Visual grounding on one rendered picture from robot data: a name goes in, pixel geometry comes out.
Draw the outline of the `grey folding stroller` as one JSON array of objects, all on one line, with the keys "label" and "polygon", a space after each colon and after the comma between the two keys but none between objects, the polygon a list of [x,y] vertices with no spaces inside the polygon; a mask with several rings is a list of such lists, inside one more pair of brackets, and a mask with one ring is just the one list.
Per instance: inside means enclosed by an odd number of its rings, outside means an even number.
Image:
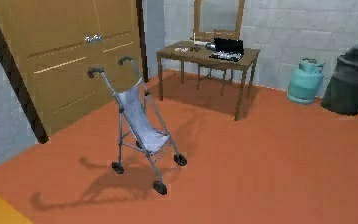
[{"label": "grey folding stroller", "polygon": [[[130,56],[121,57],[118,60],[118,65],[122,66],[126,61],[132,66],[134,74],[137,77],[137,82],[122,92],[118,92],[112,87],[103,67],[89,67],[87,70],[89,78],[93,78],[96,73],[101,75],[111,91],[113,99],[118,104],[118,159],[111,163],[111,167],[118,174],[124,173],[122,166],[123,146],[142,152],[157,176],[157,179],[152,184],[153,189],[161,195],[166,195],[167,187],[162,180],[159,169],[155,165],[157,159],[153,160],[152,157],[157,155],[166,145],[170,145],[173,147],[173,160],[177,165],[186,166],[187,158],[179,152],[176,142],[168,131],[154,100],[150,96],[150,91],[146,87],[134,59]],[[149,122],[146,115],[147,104],[150,104],[153,108],[162,126],[162,130],[154,128]]]}]

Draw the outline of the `white candle stick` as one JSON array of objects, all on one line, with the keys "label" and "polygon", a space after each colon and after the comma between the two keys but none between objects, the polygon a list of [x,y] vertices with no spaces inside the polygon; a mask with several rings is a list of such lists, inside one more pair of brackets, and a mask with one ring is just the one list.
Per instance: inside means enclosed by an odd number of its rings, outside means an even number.
[{"label": "white candle stick", "polygon": [[194,43],[195,45],[205,46],[208,42],[207,42],[207,41],[198,40],[198,39],[196,38],[196,33],[194,32],[194,33],[193,33],[193,43]]}]

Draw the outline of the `wooden framed window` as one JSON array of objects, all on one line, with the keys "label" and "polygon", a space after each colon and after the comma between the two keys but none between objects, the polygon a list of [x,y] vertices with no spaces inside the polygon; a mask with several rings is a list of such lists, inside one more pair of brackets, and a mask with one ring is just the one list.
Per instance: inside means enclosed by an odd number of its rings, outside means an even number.
[{"label": "wooden framed window", "polygon": [[214,38],[237,40],[245,0],[194,0],[193,33],[202,41]]}]

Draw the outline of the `brown wooden room door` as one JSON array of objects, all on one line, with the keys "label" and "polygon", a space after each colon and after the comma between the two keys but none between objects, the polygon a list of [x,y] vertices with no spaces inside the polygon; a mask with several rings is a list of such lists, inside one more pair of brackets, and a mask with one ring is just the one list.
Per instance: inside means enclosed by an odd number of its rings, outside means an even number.
[{"label": "brown wooden room door", "polygon": [[[0,28],[48,135],[112,100],[137,80],[123,56],[140,59],[136,0],[0,0]],[[102,40],[87,44],[86,36]]]}]

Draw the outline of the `teal gas cylinder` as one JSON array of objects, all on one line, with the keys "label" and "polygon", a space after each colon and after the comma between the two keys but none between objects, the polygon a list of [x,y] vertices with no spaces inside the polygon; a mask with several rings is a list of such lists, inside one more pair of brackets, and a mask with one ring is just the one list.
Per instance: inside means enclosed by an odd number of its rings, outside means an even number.
[{"label": "teal gas cylinder", "polygon": [[323,82],[324,63],[313,58],[302,58],[292,72],[287,99],[297,104],[311,104]]}]

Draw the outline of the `dark green bin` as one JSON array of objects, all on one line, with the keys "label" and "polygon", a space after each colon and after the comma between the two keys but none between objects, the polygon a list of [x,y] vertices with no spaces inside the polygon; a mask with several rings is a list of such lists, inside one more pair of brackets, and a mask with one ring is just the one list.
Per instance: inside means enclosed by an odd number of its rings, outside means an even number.
[{"label": "dark green bin", "polygon": [[337,58],[321,106],[340,115],[358,115],[358,44]]}]

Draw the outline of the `brown wooden table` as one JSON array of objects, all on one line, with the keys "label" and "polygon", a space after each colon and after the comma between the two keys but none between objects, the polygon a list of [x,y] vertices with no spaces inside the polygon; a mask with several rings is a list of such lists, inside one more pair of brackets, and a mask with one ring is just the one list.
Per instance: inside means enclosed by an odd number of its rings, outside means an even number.
[{"label": "brown wooden table", "polygon": [[[194,63],[198,68],[205,67],[211,68],[212,70],[221,70],[224,72],[225,77],[228,70],[239,70],[242,72],[241,81],[239,84],[239,93],[236,103],[236,109],[234,114],[234,120],[238,121],[240,118],[241,105],[243,102],[243,93],[245,80],[248,70],[251,70],[250,80],[248,85],[248,94],[251,94],[253,87],[253,79],[255,76],[256,65],[259,57],[260,50],[245,48],[243,57],[237,61],[225,61],[210,58],[211,51],[202,47],[199,51],[176,51],[176,48],[190,48],[194,47],[193,41],[180,41],[175,44],[169,45],[160,49],[156,52],[157,66],[158,66],[158,89],[159,89],[159,100],[162,101],[164,98],[164,87],[163,87],[163,74],[162,74],[162,60],[177,60],[180,62],[180,81],[184,83],[184,65],[186,62]],[[222,78],[222,87],[225,87],[226,79]]]}]

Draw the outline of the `black open laptop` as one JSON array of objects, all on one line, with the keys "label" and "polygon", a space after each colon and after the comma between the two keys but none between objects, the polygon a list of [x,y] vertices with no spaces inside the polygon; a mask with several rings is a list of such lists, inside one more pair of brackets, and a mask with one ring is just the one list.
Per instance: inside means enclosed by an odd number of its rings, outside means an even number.
[{"label": "black open laptop", "polygon": [[215,38],[215,50],[210,58],[238,62],[244,55],[242,40]]}]

